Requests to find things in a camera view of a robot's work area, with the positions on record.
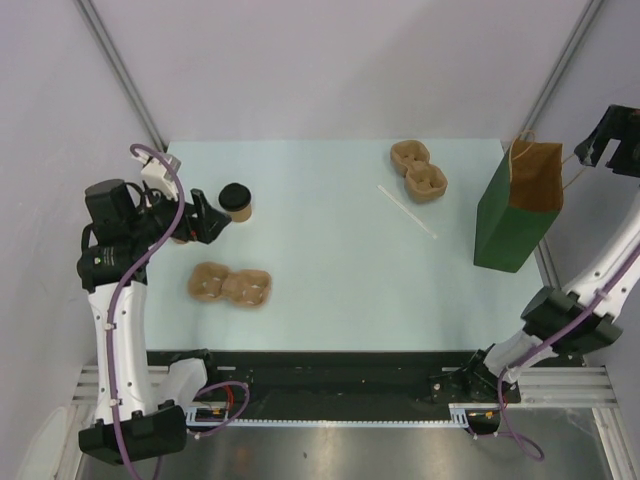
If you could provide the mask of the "black plastic cup lid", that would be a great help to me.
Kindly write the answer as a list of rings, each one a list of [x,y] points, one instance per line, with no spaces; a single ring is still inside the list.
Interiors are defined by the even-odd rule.
[[[243,184],[234,182],[227,184],[218,195],[220,206],[228,212],[238,212],[251,204],[250,190]]]

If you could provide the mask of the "single brown paper cup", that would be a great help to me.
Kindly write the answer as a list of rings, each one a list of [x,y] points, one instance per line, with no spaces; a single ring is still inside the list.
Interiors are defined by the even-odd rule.
[[[251,202],[247,202],[240,207],[234,207],[232,210],[228,211],[233,222],[243,223],[249,220],[252,216],[252,206]]]

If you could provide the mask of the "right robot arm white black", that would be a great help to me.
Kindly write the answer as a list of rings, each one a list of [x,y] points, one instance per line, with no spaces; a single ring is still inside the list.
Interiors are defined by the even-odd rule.
[[[618,140],[606,167],[639,176],[639,110],[610,105],[592,133],[574,149],[586,167],[598,164],[607,143]],[[522,313],[523,328],[507,341],[477,353],[476,365],[461,376],[463,393],[473,401],[497,400],[523,369],[562,354],[584,355],[614,343],[615,325],[639,282],[639,199],[591,264],[563,289],[542,288]]]

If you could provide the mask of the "green brown paper bag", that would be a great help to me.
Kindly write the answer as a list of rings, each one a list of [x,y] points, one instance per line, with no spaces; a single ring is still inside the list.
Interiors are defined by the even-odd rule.
[[[561,143],[516,137],[477,205],[473,263],[516,273],[564,205]]]

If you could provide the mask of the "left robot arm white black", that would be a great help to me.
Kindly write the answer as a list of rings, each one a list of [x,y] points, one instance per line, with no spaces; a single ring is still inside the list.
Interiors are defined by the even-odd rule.
[[[199,189],[181,204],[158,189],[112,179],[88,187],[91,217],[77,272],[88,294],[97,346],[95,421],[80,431],[80,450],[110,465],[177,453],[187,442],[185,413],[195,397],[221,387],[204,350],[179,356],[159,387],[148,368],[144,330],[148,261],[163,238],[210,244],[230,223]]]

